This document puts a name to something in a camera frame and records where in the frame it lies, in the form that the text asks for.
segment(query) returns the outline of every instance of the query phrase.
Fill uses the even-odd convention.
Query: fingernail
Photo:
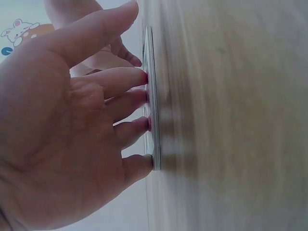
[[[152,162],[152,164],[153,164],[153,156],[152,156],[152,155],[146,154],[146,155],[144,155],[144,157],[147,158],[147,159],[149,159],[149,160],[151,160],[151,162]]]
[[[148,118],[149,131],[152,131],[152,120],[151,117]]]

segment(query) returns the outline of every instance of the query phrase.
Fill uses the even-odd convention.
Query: wooden table
[[[308,1],[139,3],[162,151],[150,231],[308,230]]]

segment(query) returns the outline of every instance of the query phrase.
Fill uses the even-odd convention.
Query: cartoon character
[[[16,48],[20,44],[35,38],[36,36],[47,34],[54,31],[52,24],[39,23],[27,23],[21,19],[16,19],[13,23],[13,28],[4,30],[1,33],[1,37],[7,37],[8,40],[13,43],[13,47]],[[2,49],[3,55],[9,55],[13,51],[12,48],[5,47]]]

